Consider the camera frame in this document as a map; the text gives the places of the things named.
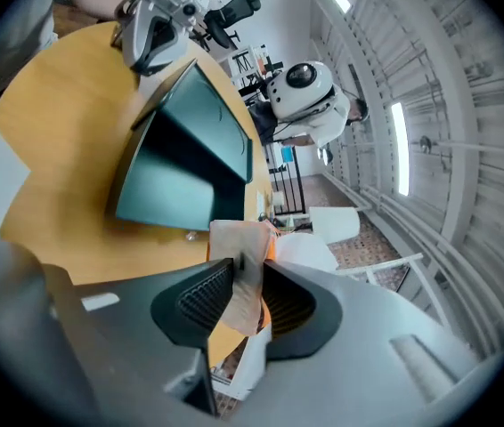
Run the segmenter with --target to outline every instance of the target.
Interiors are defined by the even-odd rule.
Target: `corrugated metal wall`
[[[352,59],[341,36],[343,30],[349,30],[367,61],[367,65],[356,65],[355,70],[370,68],[383,101],[391,142],[394,127],[390,106],[397,101],[404,107],[410,142],[418,142],[423,135],[433,141],[448,141],[450,123],[444,100],[446,91],[438,78],[440,71],[437,75],[428,49],[400,5],[395,0],[349,1],[353,7],[341,26],[332,25],[320,6],[313,4],[312,38],[321,60],[335,71],[342,86],[349,89],[346,85],[353,82],[349,70]],[[476,110],[477,143],[504,148],[504,28],[480,0],[423,1],[442,25],[466,75]],[[372,141],[377,145],[348,147]],[[334,159],[330,171],[351,187],[376,187],[379,167],[375,150],[381,150],[393,160],[393,171],[381,175],[396,176],[396,148],[388,142],[375,138],[371,125],[347,129],[342,140],[332,144],[332,151],[340,156]],[[434,146],[430,154],[425,154],[418,145],[411,144],[410,150],[410,195],[402,197],[394,189],[387,194],[440,232],[455,167],[452,148]],[[466,237],[458,249],[504,309],[504,154],[481,150],[477,178],[474,210]],[[461,267],[460,262],[449,258],[455,267]],[[463,276],[471,289],[479,287],[471,278],[456,275]],[[495,297],[479,294],[479,301],[497,325],[504,343],[504,327],[500,326],[496,313]],[[468,318],[462,321],[466,331],[474,330]]]

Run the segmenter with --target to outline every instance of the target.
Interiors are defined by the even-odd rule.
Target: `yellow tabletop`
[[[62,266],[75,285],[177,270],[204,262],[207,254],[207,233],[189,242],[186,230],[104,216],[148,84],[143,79],[139,86],[121,52],[110,47],[113,28],[108,22],[65,36],[39,53],[0,100],[0,133],[30,169],[1,237],[23,244],[44,263]],[[254,123],[230,78],[194,43],[157,78],[195,58],[254,142],[254,178],[244,204],[245,219],[254,220],[257,192],[268,195],[272,187]],[[220,322],[209,339],[210,364],[224,359],[242,338]]]

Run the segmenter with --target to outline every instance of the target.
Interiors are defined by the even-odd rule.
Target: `wooden table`
[[[110,220],[104,216],[130,125],[157,80],[142,80],[110,47],[114,23],[72,33],[39,53],[0,100],[0,133],[31,173],[4,218],[1,237],[23,244],[40,261],[65,268],[75,285],[136,278],[204,262],[207,233]],[[196,58],[254,142],[254,178],[246,187],[245,219],[255,220],[256,193],[272,190],[254,123],[221,67],[189,43],[161,80]],[[209,339],[214,365],[243,336],[219,323]]]

